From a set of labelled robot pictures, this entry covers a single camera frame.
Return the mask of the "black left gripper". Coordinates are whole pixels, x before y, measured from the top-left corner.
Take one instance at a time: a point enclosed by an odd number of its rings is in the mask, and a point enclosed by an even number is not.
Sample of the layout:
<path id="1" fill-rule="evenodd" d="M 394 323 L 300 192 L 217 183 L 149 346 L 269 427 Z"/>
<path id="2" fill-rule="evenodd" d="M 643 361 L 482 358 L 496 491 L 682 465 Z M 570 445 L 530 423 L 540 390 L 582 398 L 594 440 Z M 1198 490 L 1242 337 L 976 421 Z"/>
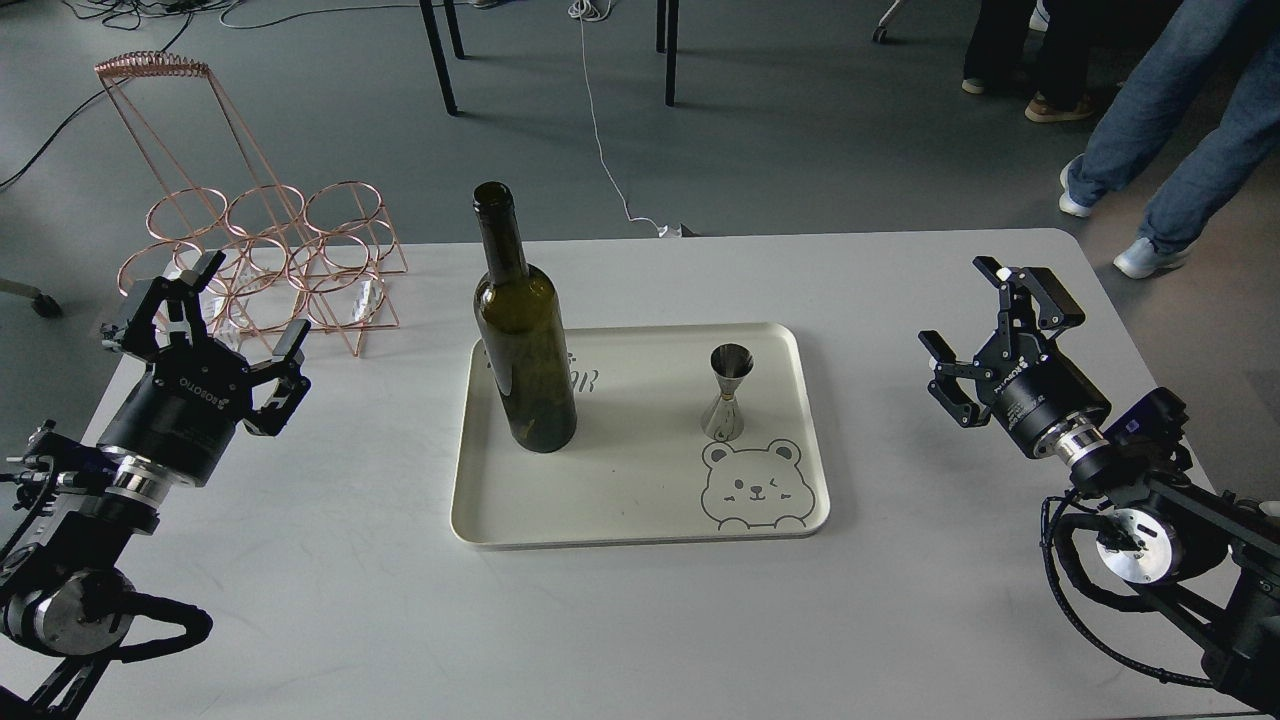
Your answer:
<path id="1" fill-rule="evenodd" d="M 205 486 L 238 427 L 279 436 L 311 387 L 301 372 L 312 323 L 289 322 L 269 360 L 251 364 L 207 333 L 198 301 L 221 264 L 204 252 L 175 279 L 136 282 L 101 345 L 143 361 L 141 379 L 99 437 L 113 461 L 147 462 L 172 482 Z"/>

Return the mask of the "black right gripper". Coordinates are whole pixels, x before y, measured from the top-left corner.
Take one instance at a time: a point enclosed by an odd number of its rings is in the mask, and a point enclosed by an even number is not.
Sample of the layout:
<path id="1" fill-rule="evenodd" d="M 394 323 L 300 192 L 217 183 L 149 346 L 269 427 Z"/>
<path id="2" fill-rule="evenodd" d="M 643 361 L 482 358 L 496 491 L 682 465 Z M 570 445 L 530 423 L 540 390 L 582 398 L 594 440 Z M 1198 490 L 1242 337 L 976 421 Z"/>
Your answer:
<path id="1" fill-rule="evenodd" d="M 1085 313 L 1046 266 L 1004 266 L 991 256 L 975 256 L 973 265 L 998 291 L 995 333 L 975 363 L 960 363 L 941 333 L 920 331 L 933 360 L 928 391 L 960 427 L 983 427 L 993 418 L 1027 457 L 1043 457 L 1050 451 L 1042 438 L 1052 427 L 1074 415 L 1100 424 L 1111 411 L 1110 401 L 1042 336 L 1082 325 Z M 960 379 L 975 382 L 977 401 Z"/>

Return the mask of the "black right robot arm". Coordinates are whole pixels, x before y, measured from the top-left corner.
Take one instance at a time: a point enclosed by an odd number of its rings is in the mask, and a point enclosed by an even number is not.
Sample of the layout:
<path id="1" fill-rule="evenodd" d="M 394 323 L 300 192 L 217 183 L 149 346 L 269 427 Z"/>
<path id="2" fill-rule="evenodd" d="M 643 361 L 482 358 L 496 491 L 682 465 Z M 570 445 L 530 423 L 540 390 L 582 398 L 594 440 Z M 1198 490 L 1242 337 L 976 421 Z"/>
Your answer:
<path id="1" fill-rule="evenodd" d="M 1060 352 L 1056 338 L 1085 315 L 1042 266 L 975 268 L 998 291 L 996 328 L 973 360 L 923 331 L 931 395 L 960 427 L 996 420 L 1029 459 L 1055 456 L 1071 486 L 1041 509 L 1050 589 L 1093 646 L 1105 643 L 1062 592 L 1069 582 L 1119 612 L 1158 612 L 1202 648 L 1202 676 L 1112 659 L 1162 683 L 1212 688 L 1277 715 L 1277 505 L 1215 495 L 1187 475 L 1184 402 L 1148 392 L 1110 428 L 1106 397 Z"/>

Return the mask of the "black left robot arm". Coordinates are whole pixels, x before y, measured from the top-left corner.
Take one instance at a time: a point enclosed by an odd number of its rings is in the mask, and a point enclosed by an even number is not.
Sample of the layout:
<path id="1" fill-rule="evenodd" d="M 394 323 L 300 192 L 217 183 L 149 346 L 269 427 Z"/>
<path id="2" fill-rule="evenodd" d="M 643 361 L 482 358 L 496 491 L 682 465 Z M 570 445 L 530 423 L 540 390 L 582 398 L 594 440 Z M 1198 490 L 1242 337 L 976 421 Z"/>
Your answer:
<path id="1" fill-rule="evenodd" d="M 207 333 L 200 295 L 224 259 L 207 251 L 177 278 L 132 287 L 102 341 L 146 369 L 96 445 L 46 421 L 15 459 L 9 482 L 27 514 L 3 546 L 3 634 L 60 662 L 29 698 L 3 692 L 5 719 L 74 719 L 111 662 L 210 634 L 202 609 L 138 592 L 116 561 L 133 536 L 155 532 L 173 486 L 207 483 L 238 427 L 279 434 L 310 389 L 308 322 L 289 323 L 256 364 Z"/>

